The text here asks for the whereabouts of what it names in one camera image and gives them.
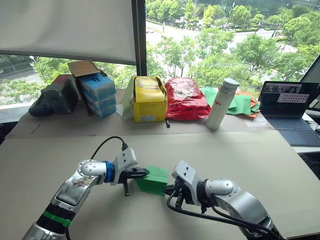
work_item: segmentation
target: white water bottle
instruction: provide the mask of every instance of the white water bottle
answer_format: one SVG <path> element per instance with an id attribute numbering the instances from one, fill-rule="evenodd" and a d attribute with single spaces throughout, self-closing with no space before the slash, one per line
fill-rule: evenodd
<path id="1" fill-rule="evenodd" d="M 226 112 L 235 96 L 235 92 L 239 84 L 236 80 L 231 78 L 225 78 L 221 87 L 213 101 L 211 111 L 206 119 L 205 125 L 210 129 L 219 128 L 222 120 L 224 119 Z"/>

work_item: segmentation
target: brown box lid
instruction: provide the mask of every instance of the brown box lid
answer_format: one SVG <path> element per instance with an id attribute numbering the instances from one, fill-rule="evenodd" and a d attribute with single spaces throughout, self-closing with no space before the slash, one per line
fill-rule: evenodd
<path id="1" fill-rule="evenodd" d="M 100 73 L 91 60 L 69 62 L 68 66 L 75 77 Z"/>

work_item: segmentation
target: laptop keyboard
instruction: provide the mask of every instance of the laptop keyboard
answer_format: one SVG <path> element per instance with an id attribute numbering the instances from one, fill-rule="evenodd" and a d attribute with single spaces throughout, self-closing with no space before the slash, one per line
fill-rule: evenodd
<path id="1" fill-rule="evenodd" d="M 269 118 L 268 122 L 276 129 L 276 130 L 303 130 L 308 131 L 311 130 L 308 123 L 304 120 L 300 119 L 276 119 Z"/>

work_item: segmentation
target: red plastic package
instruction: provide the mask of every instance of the red plastic package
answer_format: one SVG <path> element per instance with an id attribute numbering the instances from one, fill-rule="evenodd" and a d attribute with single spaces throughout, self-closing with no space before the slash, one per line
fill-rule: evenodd
<path id="1" fill-rule="evenodd" d="M 191 78 L 171 78 L 164 86 L 168 102 L 166 118 L 181 121 L 202 119 L 209 115 L 211 107 Z"/>

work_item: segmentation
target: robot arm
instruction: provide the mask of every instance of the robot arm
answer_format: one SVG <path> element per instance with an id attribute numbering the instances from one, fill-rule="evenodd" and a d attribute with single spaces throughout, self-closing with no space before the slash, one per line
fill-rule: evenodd
<path id="1" fill-rule="evenodd" d="M 200 217 L 239 226 L 247 239 L 284 239 L 278 232 L 269 214 L 260 201 L 249 192 L 242 190 L 235 181 L 227 178 L 202 179 L 186 162 L 180 161 L 172 172 L 175 184 L 166 187 L 170 195 L 170 209 L 194 217 Z M 175 207 L 170 205 L 172 197 L 177 197 Z M 201 213 L 185 211 L 183 201 L 201 207 Z M 207 208 L 227 218 L 205 215 Z M 230 215 L 216 210 L 220 207 Z"/>
<path id="2" fill-rule="evenodd" d="M 71 221 L 93 186 L 102 183 L 123 184 L 124 195 L 129 196 L 127 179 L 143 178 L 149 173 L 147 169 L 133 167 L 136 164 L 136 156 L 131 148 L 124 149 L 112 163 L 92 159 L 80 162 L 75 173 L 61 185 L 22 240 L 65 239 Z"/>

